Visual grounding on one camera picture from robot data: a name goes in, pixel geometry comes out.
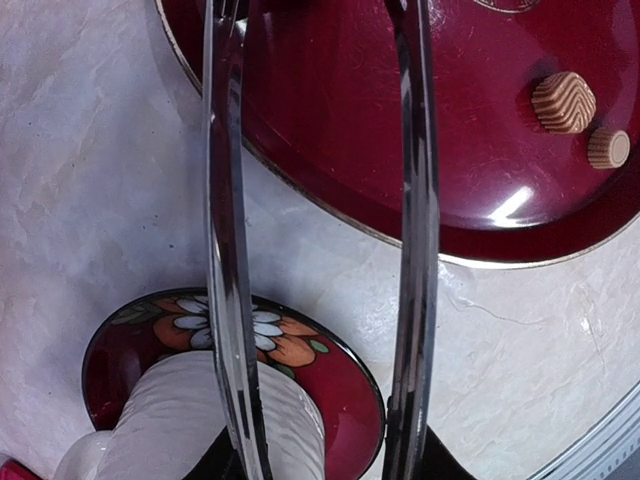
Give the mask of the metal serving tongs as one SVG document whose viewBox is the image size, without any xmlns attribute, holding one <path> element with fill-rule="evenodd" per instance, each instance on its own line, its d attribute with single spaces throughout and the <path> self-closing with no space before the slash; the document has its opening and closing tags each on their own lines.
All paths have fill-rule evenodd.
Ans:
<svg viewBox="0 0 640 480">
<path fill-rule="evenodd" d="M 438 154 L 429 8 L 390 1 L 402 107 L 403 207 L 399 314 L 383 464 L 418 479 L 425 464 L 440 239 Z M 252 337 L 241 160 L 245 1 L 209 1 L 202 66 L 208 295 L 214 367 L 230 447 L 226 479 L 269 479 Z"/>
</svg>

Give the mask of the round dark red tray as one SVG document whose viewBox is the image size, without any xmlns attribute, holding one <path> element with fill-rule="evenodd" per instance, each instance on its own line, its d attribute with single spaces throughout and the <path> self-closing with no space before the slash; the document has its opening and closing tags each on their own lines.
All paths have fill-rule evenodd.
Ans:
<svg viewBox="0 0 640 480">
<path fill-rule="evenodd" d="M 381 1 L 254 1 L 242 100 L 246 144 L 349 224 L 401 237 L 400 75 Z M 593 91 L 593 128 L 639 139 L 635 1 L 429 3 L 444 260 L 545 265 L 639 216 L 639 157 L 588 161 L 589 131 L 552 134 L 531 104 L 548 76 Z"/>
</svg>

